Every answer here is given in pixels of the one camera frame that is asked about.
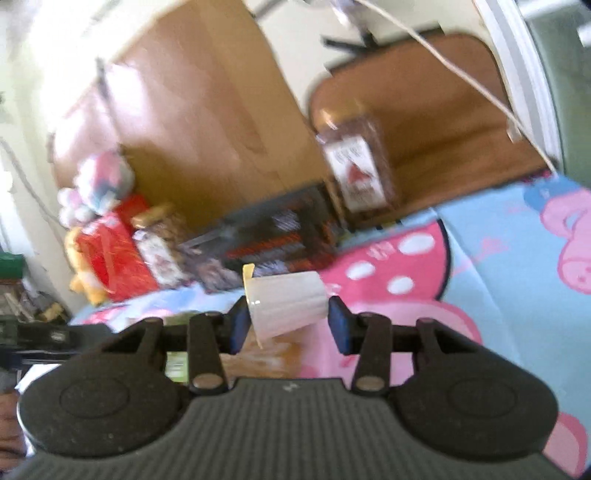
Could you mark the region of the white jelly cup yellow lid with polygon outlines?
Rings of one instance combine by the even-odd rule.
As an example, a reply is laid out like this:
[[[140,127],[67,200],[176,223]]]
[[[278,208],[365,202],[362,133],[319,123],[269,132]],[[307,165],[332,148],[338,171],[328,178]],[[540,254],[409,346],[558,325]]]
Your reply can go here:
[[[242,267],[245,299],[260,347],[271,339],[325,320],[329,297],[315,271],[266,277],[253,275],[256,266]]]

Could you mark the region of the yellow plush toy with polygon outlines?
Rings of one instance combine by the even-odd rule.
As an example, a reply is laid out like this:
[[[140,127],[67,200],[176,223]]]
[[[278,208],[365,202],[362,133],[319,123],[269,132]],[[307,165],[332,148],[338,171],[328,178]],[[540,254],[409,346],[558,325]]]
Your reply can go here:
[[[108,300],[108,295],[94,270],[82,255],[77,243],[80,232],[80,227],[74,227],[64,237],[66,256],[74,272],[69,288],[74,293],[83,294],[91,305],[98,306]]]

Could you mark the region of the black sheep-print box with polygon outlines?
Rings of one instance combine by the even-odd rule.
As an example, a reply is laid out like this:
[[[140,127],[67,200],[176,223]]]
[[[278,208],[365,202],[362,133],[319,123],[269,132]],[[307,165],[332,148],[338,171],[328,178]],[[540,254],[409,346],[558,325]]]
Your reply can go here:
[[[335,261],[342,229],[325,183],[232,212],[179,245],[188,274],[208,293],[242,286],[242,267],[256,276],[322,270]]]

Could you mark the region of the peanut jar gold lid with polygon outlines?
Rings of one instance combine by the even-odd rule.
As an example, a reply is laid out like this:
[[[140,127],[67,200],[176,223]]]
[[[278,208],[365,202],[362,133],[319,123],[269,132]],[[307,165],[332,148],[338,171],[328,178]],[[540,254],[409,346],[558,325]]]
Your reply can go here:
[[[174,206],[153,206],[131,219],[132,239],[161,289],[175,289],[189,281],[179,245],[186,239],[183,217]]]

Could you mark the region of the walnut jar gold lid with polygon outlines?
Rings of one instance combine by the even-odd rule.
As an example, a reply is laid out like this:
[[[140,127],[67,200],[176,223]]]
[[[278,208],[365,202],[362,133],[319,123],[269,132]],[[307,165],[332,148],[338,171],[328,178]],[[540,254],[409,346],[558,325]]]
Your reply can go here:
[[[315,112],[315,130],[351,224],[384,215],[400,201],[381,127],[358,101]]]

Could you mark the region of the pink blue plush toy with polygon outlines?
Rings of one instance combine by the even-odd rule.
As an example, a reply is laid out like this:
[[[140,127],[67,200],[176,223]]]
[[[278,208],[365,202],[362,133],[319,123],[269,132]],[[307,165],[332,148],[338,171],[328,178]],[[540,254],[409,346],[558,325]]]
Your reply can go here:
[[[104,216],[131,194],[134,182],[134,172],[119,151],[87,157],[77,166],[73,186],[58,191],[59,223],[72,229]]]

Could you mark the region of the wooden headboard panel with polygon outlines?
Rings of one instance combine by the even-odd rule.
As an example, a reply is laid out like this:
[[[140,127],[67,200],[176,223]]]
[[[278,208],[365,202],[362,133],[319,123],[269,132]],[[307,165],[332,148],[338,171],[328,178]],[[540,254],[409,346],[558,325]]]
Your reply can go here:
[[[57,185],[114,147],[137,190],[194,229],[325,177],[317,140],[239,1],[188,1],[107,65],[55,128]]]

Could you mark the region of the brown seat cushion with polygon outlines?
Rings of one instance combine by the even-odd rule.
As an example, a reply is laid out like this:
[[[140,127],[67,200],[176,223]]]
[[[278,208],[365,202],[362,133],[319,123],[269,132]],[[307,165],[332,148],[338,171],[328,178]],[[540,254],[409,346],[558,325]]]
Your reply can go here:
[[[345,212],[353,228],[400,219],[428,207],[546,170],[513,123],[418,42],[399,40],[336,66],[308,98],[315,130],[322,111],[361,104],[376,119],[398,197],[375,213]]]

